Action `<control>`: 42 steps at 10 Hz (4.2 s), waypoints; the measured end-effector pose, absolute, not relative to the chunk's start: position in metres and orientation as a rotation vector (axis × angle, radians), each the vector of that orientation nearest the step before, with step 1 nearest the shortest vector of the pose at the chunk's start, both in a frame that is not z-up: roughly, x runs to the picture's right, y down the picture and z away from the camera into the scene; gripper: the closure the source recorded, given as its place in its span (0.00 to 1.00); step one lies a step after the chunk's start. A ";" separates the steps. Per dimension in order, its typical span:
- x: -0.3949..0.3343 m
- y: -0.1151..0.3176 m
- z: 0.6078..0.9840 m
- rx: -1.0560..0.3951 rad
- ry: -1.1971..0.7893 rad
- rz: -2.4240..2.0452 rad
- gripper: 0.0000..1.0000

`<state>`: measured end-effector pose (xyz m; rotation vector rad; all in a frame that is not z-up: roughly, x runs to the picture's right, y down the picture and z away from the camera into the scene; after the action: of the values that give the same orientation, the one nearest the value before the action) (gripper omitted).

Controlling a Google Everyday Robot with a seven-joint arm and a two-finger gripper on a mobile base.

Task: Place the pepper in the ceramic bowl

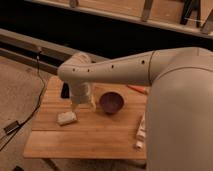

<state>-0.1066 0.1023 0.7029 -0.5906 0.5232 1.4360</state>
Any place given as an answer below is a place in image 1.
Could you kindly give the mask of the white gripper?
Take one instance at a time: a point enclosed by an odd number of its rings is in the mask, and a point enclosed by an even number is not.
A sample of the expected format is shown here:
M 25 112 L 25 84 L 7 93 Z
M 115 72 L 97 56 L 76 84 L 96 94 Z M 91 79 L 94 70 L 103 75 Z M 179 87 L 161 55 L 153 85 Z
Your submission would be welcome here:
M 79 104 L 89 103 L 91 110 L 96 111 L 97 106 L 94 99 L 92 99 L 93 87 L 91 83 L 76 82 L 69 85 L 70 98 L 74 102 L 71 104 L 71 110 L 74 112 Z

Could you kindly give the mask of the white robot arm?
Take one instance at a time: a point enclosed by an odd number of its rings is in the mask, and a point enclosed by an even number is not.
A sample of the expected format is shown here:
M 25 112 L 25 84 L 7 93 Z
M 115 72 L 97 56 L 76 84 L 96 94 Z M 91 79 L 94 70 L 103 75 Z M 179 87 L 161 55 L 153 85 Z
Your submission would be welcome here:
M 57 75 L 75 104 L 88 85 L 148 86 L 145 144 L 148 171 L 213 171 L 213 52 L 199 47 L 154 50 L 92 63 L 76 53 Z

